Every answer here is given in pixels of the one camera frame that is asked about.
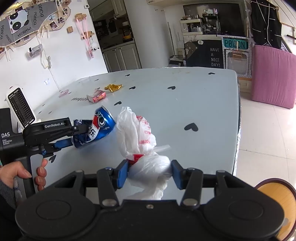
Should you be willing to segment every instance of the cigarette pack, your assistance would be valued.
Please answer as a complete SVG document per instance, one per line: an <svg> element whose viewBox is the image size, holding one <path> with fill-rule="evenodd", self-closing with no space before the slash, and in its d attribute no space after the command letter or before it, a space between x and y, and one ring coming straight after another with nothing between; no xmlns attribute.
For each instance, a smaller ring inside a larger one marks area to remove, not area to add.
<svg viewBox="0 0 296 241"><path fill-rule="evenodd" d="M90 101L92 103L97 103L100 100L106 98L107 96L106 96L105 91L96 89L96 91L92 95L87 95L86 97L87 97L88 101Z"/></svg>

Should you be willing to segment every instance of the white table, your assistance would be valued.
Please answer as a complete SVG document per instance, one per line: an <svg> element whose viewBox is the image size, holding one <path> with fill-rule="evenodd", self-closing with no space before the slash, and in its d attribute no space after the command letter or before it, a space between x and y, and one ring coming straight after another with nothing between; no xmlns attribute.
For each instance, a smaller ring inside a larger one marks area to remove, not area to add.
<svg viewBox="0 0 296 241"><path fill-rule="evenodd" d="M114 93L107 91L107 98L96 104L83 100L95 88L103 90L111 83L123 87ZM240 123L235 71L201 67L127 70L80 79L64 89L69 89L69 94L59 98L57 93L35 110L38 118L42 121L64 117L92 119L95 109L103 105L117 120L121 108L129 106L149 121L157 146L171 146L160 155L178 160L184 168L195 167L207 174L221 169L235 171ZM198 126L197 132L184 130L190 123ZM72 171L96 173L104 167L116 167L124 159L117 146L116 128L97 142L80 149L64 148L56 155L46 168L48 185ZM126 181L116 194L122 201L136 191L139 188ZM179 202L183 193L171 178L163 199ZM213 189L203 190L202 203L213 195ZM98 203L95 189L88 189L87 197Z"/></svg>

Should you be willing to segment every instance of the pink cushion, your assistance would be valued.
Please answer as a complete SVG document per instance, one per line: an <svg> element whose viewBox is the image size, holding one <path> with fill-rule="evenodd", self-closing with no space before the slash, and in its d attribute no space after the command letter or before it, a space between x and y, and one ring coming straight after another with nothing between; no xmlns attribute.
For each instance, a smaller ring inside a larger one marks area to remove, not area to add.
<svg viewBox="0 0 296 241"><path fill-rule="evenodd" d="M253 47L252 55L252 100L293 108L296 55L261 45Z"/></svg>

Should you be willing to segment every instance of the pepsi can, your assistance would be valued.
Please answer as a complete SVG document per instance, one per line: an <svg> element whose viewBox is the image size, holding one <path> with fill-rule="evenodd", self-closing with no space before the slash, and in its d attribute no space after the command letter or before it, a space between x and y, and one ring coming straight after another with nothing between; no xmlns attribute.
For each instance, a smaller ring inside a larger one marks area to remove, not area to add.
<svg viewBox="0 0 296 241"><path fill-rule="evenodd" d="M92 141L100 140L107 136L115 127L116 123L111 113L104 107L96 109L93 120L74 120L73 126L89 125L88 133L74 135L72 143L79 148Z"/></svg>

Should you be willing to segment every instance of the white plastic bag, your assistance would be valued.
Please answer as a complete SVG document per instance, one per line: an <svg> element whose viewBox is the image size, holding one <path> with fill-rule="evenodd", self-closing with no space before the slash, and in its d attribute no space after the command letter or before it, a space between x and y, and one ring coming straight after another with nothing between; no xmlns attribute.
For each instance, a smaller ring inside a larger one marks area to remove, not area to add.
<svg viewBox="0 0 296 241"><path fill-rule="evenodd" d="M156 153L169 146L155 148L156 139L146 119L136 116L130 107L122 107L117 118L117 140L122 156L137 161L128 172L133 186L143 188L126 199L160 200L172 176L170 160Z"/></svg>

